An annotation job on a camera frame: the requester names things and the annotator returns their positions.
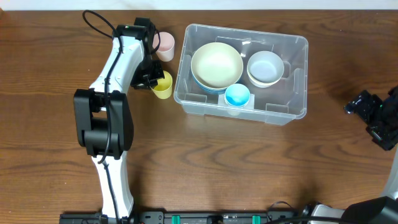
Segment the yellow plastic cup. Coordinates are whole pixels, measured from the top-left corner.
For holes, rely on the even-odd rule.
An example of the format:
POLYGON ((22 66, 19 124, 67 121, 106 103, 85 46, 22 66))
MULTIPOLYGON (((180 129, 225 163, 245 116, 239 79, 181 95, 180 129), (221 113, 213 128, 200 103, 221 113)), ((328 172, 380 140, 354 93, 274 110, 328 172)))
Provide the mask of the yellow plastic cup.
POLYGON ((161 78, 157 81, 158 85, 151 88, 152 92, 156 95, 156 97, 165 100, 169 98, 172 94, 172 83, 173 79, 169 72, 164 71, 164 78, 161 78))

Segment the pink plastic cup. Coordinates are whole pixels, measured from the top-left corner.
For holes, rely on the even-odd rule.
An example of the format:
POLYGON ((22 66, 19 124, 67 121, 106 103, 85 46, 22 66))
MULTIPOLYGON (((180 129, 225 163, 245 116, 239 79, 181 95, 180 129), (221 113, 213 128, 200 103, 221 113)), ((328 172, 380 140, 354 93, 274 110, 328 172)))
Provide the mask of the pink plastic cup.
POLYGON ((169 62, 173 59, 175 53, 175 39, 168 32, 160 32, 154 36, 153 48, 159 47, 155 52, 158 58, 163 62, 169 62))

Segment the beige large bowl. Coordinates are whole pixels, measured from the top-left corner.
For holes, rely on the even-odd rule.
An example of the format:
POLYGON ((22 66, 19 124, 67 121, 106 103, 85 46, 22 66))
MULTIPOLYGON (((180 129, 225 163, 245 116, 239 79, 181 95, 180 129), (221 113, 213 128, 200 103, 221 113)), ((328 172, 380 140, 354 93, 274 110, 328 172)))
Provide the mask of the beige large bowl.
POLYGON ((232 46, 222 42, 212 42, 201 46, 190 62, 192 74, 199 75, 205 81, 211 73, 243 74, 243 60, 232 46))

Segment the light blue plastic cup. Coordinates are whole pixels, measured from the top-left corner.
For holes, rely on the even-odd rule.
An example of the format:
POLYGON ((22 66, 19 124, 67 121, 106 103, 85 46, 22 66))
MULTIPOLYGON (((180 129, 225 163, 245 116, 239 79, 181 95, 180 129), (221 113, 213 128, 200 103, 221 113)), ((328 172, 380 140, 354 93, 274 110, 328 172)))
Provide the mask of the light blue plastic cup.
POLYGON ((248 87, 235 83, 227 87, 224 93, 224 100, 227 105, 243 107, 249 103, 250 95, 248 87))

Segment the yellow small bowl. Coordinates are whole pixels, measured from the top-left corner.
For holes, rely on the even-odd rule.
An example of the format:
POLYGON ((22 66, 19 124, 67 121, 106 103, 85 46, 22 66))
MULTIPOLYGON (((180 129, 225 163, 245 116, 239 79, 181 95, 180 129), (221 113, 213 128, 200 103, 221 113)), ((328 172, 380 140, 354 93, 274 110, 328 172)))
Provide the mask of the yellow small bowl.
POLYGON ((249 72, 248 72, 248 77, 249 77, 249 81, 250 81, 254 86, 259 87, 259 88, 267 88, 267 87, 269 87, 269 86, 271 86, 271 85, 276 84, 276 83, 281 79, 281 77, 280 77, 280 78, 277 79, 276 81, 274 81, 274 82, 269 82, 269 83, 260 82, 259 80, 256 80, 249 72))

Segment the grey small bowl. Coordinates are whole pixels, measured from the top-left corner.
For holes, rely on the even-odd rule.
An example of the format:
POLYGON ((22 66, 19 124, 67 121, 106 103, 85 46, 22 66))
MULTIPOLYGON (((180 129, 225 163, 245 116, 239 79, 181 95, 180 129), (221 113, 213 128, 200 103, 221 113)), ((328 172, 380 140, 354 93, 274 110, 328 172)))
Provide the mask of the grey small bowl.
POLYGON ((247 71, 260 82, 274 82, 284 74, 282 59, 271 51, 260 51, 253 54, 247 64, 247 71))

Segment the pale green plastic cup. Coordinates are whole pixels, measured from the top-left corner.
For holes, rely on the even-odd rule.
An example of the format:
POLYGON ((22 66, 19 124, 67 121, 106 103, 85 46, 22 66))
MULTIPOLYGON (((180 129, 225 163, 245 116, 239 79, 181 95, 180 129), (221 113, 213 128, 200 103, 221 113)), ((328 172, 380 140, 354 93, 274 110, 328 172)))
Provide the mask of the pale green plastic cup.
POLYGON ((228 112, 228 114, 230 114, 231 116, 237 116, 237 115, 239 115, 241 112, 240 112, 240 110, 237 110, 236 108, 234 108, 234 107, 229 107, 228 109, 227 109, 227 112, 228 112))

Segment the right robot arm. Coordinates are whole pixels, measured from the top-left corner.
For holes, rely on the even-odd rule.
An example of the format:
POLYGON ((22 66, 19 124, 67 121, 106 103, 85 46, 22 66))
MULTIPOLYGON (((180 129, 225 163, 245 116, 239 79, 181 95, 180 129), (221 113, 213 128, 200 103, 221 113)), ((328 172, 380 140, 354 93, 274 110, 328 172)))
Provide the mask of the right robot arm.
MULTIPOLYGON (((366 123, 372 142, 380 148, 390 151, 397 146, 397 87, 388 92, 385 100, 364 90, 344 110, 358 115, 366 123)), ((351 223, 397 223, 397 157, 381 197, 352 204, 344 210, 320 203, 307 205, 302 216, 322 217, 323 223, 330 223, 331 218, 339 223, 345 220, 351 223)))

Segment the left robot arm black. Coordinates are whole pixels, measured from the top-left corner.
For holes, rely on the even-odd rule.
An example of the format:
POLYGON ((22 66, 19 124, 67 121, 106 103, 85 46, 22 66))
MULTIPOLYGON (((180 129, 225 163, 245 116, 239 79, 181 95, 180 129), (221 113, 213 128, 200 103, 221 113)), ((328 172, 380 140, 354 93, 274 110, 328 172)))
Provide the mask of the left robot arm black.
POLYGON ((161 62, 153 60, 154 37, 148 18, 112 27, 110 56, 99 77, 87 89, 77 89, 73 104, 78 143, 95 163, 103 208, 99 223, 131 223, 134 198, 127 177, 127 152, 134 125, 127 100, 130 87, 150 90, 164 78, 161 62))

